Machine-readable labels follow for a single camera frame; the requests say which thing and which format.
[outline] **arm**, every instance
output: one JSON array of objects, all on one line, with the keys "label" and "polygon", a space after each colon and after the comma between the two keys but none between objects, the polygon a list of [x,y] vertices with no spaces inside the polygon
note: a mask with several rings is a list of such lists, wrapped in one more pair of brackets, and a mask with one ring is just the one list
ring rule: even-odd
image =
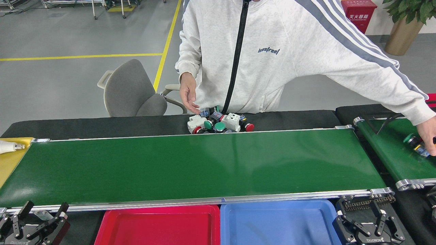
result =
[{"label": "arm", "polygon": [[183,30],[180,32],[180,58],[175,68],[179,72],[180,97],[183,105],[193,113],[199,114],[198,105],[195,101],[195,88],[201,64],[201,43],[198,29],[196,3],[194,0],[184,2],[184,14],[182,18]]},{"label": "arm", "polygon": [[379,101],[420,125],[421,137],[432,154],[436,115],[425,103],[428,96],[345,17],[336,0],[296,0],[301,15],[294,20],[302,31],[290,32],[301,46],[293,51],[298,76],[324,74],[339,84]]}]

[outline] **green leaves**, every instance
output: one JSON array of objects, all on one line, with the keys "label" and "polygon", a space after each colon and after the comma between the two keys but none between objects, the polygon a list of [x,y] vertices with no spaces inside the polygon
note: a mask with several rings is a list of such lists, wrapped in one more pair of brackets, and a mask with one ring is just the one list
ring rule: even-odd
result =
[{"label": "green leaves", "polygon": [[431,17],[436,18],[436,0],[383,0],[383,3],[390,3],[385,9],[394,23],[406,18],[408,24],[416,18],[426,24]]}]

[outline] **person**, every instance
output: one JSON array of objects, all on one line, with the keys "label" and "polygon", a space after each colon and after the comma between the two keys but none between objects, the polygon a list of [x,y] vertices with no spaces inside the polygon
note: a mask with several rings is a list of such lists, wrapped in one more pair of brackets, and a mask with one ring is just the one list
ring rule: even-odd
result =
[{"label": "person", "polygon": [[228,112],[274,111],[286,83],[323,74],[402,113],[436,156],[436,113],[425,103],[428,95],[357,30],[337,0],[184,0],[175,68],[188,110],[224,105],[244,1],[248,14]]}]

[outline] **gray office chair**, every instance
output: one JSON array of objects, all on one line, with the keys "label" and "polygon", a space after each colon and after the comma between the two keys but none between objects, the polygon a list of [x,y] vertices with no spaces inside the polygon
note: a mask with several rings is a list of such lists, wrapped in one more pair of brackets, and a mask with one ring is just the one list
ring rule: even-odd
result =
[{"label": "gray office chair", "polygon": [[111,117],[120,116],[160,116],[167,110],[167,102],[182,108],[185,106],[166,95],[180,90],[180,85],[165,86],[165,91],[157,94],[141,62],[133,59],[114,71],[106,71],[97,83],[104,89],[104,103]]}]

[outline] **green conveyor belt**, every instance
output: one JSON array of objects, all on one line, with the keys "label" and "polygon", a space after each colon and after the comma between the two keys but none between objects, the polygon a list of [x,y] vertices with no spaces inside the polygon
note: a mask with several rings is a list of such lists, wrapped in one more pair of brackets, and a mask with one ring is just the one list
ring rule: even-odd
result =
[{"label": "green conveyor belt", "polygon": [[352,130],[33,143],[0,207],[384,188]]},{"label": "green conveyor belt", "polygon": [[[370,120],[379,129],[384,120]],[[407,119],[395,119],[376,135],[367,121],[357,123],[372,148],[382,160],[395,181],[436,178],[436,158],[424,158],[403,140],[410,133],[419,134]]]}]

